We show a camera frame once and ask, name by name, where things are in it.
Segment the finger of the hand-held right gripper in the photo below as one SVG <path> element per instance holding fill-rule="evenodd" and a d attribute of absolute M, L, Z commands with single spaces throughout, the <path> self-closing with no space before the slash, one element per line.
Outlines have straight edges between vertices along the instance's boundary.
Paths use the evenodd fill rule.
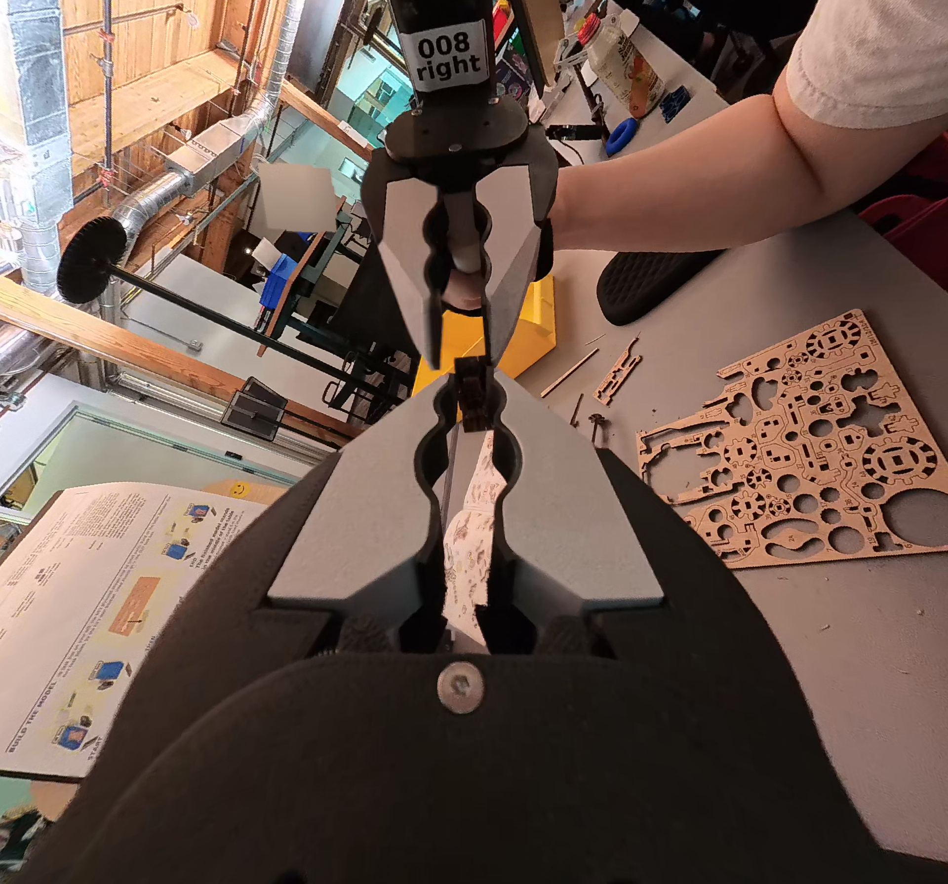
<path fill-rule="evenodd" d="M 529 167 L 498 167 L 480 180 L 475 197 L 489 218 L 482 244 L 486 272 L 481 310 L 487 360 L 498 367 L 536 274 L 541 230 Z"/>
<path fill-rule="evenodd" d="M 441 367 L 444 292 L 454 266 L 447 228 L 435 186 L 417 178 L 388 184 L 379 252 L 409 335 L 433 369 Z"/>

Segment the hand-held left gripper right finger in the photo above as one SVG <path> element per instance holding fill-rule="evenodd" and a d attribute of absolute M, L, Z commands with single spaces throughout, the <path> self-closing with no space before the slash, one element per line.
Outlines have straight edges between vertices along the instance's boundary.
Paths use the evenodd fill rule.
<path fill-rule="evenodd" d="M 657 606 L 661 586 L 593 444 L 502 371 L 491 390 L 489 607 L 554 617 Z"/>

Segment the small dark wooden gear part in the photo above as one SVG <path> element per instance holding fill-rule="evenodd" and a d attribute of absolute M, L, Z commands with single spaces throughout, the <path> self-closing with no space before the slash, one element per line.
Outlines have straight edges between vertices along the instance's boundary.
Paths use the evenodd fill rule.
<path fill-rule="evenodd" d="M 486 356 L 456 358 L 454 378 L 457 404 L 464 431 L 479 433 L 491 429 L 493 368 Z"/>

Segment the person's right forearm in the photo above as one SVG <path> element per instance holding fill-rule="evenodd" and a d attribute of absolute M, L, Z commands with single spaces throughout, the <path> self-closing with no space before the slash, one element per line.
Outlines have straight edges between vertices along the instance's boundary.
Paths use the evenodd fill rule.
<path fill-rule="evenodd" d="M 866 188 L 878 132 L 754 96 L 651 148 L 560 175 L 553 248 L 697 252 L 768 238 Z"/>

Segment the person's right hand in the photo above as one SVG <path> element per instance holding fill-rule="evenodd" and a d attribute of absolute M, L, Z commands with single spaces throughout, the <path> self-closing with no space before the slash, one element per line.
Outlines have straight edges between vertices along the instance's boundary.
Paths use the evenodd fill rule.
<path fill-rule="evenodd" d="M 442 303 L 444 308 L 458 313 L 480 315 L 482 292 L 483 278 L 480 273 L 452 269 L 442 293 Z"/>

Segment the black mesh chair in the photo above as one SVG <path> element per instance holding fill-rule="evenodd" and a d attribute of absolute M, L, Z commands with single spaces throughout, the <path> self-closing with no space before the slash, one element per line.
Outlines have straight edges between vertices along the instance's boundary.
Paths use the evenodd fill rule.
<path fill-rule="evenodd" d="M 367 423 L 408 399 L 420 355 L 373 239 L 328 329 L 346 346 L 345 364 L 352 366 L 347 373 L 360 381 L 343 392 L 368 401 Z"/>

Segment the yellow plastic bin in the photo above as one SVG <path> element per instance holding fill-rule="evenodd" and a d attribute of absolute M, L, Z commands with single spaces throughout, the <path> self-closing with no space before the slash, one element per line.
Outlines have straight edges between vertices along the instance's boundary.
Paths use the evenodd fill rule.
<path fill-rule="evenodd" d="M 447 310 L 440 369 L 432 369 L 425 359 L 419 364 L 412 396 L 421 392 L 437 377 L 453 372 L 457 358 L 485 355 L 483 323 L 479 316 Z M 555 348 L 555 312 L 553 275 L 531 283 L 516 322 L 513 334 L 499 368 L 509 377 L 517 378 L 545 354 Z"/>

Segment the dark wooden gear subassembly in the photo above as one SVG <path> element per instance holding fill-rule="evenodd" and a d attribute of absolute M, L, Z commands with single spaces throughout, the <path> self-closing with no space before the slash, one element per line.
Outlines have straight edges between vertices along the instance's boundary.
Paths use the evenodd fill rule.
<path fill-rule="evenodd" d="M 579 428 L 580 411 L 583 408 L 584 397 L 584 393 L 580 392 L 575 401 L 573 413 L 570 417 L 570 427 L 574 429 Z M 610 422 L 603 413 L 600 412 L 598 406 L 593 408 L 593 412 L 588 416 L 588 422 L 592 427 L 590 432 L 591 443 L 593 447 L 597 447 L 599 446 L 600 439 L 605 438 Z"/>

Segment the blue storage bin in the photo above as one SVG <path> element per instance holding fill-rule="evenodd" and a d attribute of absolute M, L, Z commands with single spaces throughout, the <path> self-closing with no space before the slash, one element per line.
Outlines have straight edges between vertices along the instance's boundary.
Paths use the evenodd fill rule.
<path fill-rule="evenodd" d="M 269 271 L 260 296 L 261 309 L 273 311 L 279 308 L 279 302 L 291 286 L 298 265 L 300 265 L 299 262 L 292 260 L 286 254 L 278 256 L 277 262 Z"/>

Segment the black framed panel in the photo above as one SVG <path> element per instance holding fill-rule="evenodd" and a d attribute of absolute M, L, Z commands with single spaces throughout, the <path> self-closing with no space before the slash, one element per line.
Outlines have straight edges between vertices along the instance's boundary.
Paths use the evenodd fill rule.
<path fill-rule="evenodd" d="M 274 442 L 288 400 L 256 377 L 250 376 L 234 392 L 221 424 L 258 440 Z"/>

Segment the laser-cut wooden part sheet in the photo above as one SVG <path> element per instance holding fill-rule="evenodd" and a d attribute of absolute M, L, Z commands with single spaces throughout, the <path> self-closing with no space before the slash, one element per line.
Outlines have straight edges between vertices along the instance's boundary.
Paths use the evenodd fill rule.
<path fill-rule="evenodd" d="M 673 451 L 717 458 L 663 499 L 730 570 L 946 551 L 886 515 L 906 493 L 945 495 L 946 459 L 860 309 L 717 376 L 717 399 L 637 433 L 637 462 L 650 484 Z"/>

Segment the black pole stand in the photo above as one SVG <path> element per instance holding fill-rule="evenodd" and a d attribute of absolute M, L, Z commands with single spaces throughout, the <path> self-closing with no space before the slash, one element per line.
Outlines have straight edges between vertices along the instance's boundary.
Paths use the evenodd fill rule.
<path fill-rule="evenodd" d="M 123 226 L 112 217 L 99 217 L 81 227 L 66 246 L 58 266 L 57 287 L 61 296 L 74 305 L 89 303 L 105 292 L 110 279 L 114 277 L 132 285 L 138 291 L 151 294 L 255 344 L 273 349 L 279 354 L 334 377 L 343 384 L 350 384 L 355 390 L 377 399 L 386 409 L 391 409 L 405 401 L 399 396 L 397 390 L 390 391 L 380 384 L 371 384 L 352 371 L 333 368 L 313 355 L 283 344 L 218 311 L 119 267 L 125 238 Z"/>

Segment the red plastic container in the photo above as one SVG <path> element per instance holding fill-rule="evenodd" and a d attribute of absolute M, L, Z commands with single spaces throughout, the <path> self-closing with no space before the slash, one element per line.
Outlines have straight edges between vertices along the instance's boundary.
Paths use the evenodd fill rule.
<path fill-rule="evenodd" d="M 909 262 L 947 288 L 946 155 L 919 155 L 852 210 Z"/>

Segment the white t-shirt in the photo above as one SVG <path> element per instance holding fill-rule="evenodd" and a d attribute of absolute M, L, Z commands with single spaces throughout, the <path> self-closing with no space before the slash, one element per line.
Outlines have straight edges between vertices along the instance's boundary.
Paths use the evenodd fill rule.
<path fill-rule="evenodd" d="M 947 0 L 818 0 L 786 69 L 791 101 L 836 128 L 947 113 Z"/>

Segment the small wooden frame offcut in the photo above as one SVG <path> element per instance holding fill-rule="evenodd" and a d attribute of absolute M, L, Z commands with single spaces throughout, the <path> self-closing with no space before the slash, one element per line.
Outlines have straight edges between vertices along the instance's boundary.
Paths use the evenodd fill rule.
<path fill-rule="evenodd" d="M 633 353 L 638 341 L 639 335 L 636 335 L 595 390 L 594 398 L 599 404 L 610 406 L 622 385 L 643 360 L 642 355 Z"/>

